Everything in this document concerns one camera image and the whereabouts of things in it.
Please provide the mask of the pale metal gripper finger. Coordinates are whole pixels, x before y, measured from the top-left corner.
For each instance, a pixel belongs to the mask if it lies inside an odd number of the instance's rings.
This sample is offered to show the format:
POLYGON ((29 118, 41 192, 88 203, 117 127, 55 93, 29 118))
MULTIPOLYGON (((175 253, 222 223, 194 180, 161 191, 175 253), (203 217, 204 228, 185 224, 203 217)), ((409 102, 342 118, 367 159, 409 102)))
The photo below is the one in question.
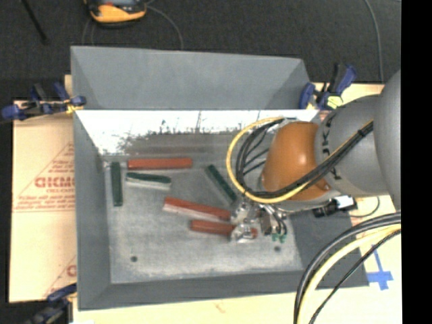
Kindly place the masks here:
POLYGON ((233 229, 229 238, 235 243, 245 243, 255 240, 258 236, 257 228, 247 224, 239 224, 233 229))
POLYGON ((249 202, 239 202, 232 211, 233 223, 253 223, 256 217, 257 208, 249 202))

